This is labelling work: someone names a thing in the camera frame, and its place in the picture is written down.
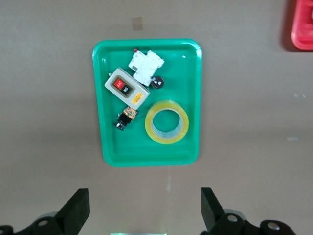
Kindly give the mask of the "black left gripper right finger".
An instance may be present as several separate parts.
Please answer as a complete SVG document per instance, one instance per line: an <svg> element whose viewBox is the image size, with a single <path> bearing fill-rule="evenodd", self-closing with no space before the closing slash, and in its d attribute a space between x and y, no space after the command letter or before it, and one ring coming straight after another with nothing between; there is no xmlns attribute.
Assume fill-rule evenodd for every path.
<svg viewBox="0 0 313 235"><path fill-rule="evenodd" d="M295 232L285 223L277 220L264 220L254 226L237 211L225 211L212 188L201 188L201 214L206 226L203 235L294 235Z"/></svg>

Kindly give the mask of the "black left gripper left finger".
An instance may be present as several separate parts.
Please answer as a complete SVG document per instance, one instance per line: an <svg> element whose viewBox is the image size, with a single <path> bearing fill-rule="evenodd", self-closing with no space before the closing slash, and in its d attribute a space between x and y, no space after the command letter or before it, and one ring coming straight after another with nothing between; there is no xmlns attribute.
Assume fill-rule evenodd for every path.
<svg viewBox="0 0 313 235"><path fill-rule="evenodd" d="M54 215L35 220L23 230L1 225L2 235L77 235L90 215L89 190L78 189Z"/></svg>

